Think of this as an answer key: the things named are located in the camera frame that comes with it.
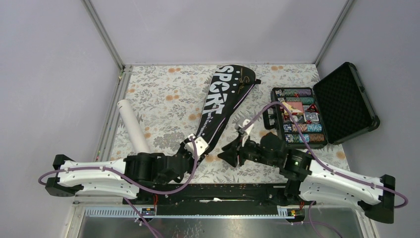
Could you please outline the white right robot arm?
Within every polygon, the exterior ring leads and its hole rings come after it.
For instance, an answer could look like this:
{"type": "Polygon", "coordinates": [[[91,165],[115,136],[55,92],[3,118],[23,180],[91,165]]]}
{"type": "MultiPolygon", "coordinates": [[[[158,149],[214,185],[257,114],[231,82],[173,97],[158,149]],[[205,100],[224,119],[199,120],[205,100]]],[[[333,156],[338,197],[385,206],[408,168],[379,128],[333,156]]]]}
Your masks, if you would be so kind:
{"type": "Polygon", "coordinates": [[[222,148],[219,158],[233,167],[252,161],[279,168],[287,179],[284,189],[274,197],[280,205],[299,203],[334,203],[360,210],[374,221],[394,223],[395,178],[383,175],[371,178],[322,166],[309,153],[291,148],[272,133],[259,143],[239,135],[222,148]]]}

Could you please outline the black racket cover bag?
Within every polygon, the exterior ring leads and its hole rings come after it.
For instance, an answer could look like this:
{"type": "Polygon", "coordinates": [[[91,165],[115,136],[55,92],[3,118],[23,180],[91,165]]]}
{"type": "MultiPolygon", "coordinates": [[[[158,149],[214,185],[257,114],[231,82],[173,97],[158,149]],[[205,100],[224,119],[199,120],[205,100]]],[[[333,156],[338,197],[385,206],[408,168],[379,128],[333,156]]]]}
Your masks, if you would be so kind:
{"type": "Polygon", "coordinates": [[[208,144],[208,154],[217,145],[229,118],[255,85],[261,84],[256,73],[245,66],[228,64],[216,69],[204,100],[197,137],[208,144]]]}

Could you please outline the white shuttlecock tube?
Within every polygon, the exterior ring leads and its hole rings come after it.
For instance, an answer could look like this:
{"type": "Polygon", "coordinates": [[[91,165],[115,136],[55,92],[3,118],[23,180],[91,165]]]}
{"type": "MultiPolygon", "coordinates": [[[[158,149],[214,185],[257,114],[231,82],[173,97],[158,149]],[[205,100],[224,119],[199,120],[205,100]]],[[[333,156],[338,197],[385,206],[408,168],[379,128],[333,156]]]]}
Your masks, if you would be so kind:
{"type": "Polygon", "coordinates": [[[151,153],[130,102],[126,99],[120,100],[117,102],[117,108],[128,133],[134,152],[136,154],[151,153]]]}

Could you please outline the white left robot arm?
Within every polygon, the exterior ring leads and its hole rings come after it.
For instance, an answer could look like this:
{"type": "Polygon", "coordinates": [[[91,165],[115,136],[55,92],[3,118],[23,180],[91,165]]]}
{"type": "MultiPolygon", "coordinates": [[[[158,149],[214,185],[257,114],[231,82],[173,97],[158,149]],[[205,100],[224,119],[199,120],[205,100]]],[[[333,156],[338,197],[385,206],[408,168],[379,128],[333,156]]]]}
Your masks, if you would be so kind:
{"type": "Polygon", "coordinates": [[[182,144],[173,156],[141,152],[124,159],[92,163],[76,162],[60,154],[54,159],[54,170],[40,176],[38,182],[51,196],[113,195],[147,204],[154,194],[165,194],[153,189],[154,185],[180,183],[186,173],[192,177],[208,147],[198,138],[182,144]]]}

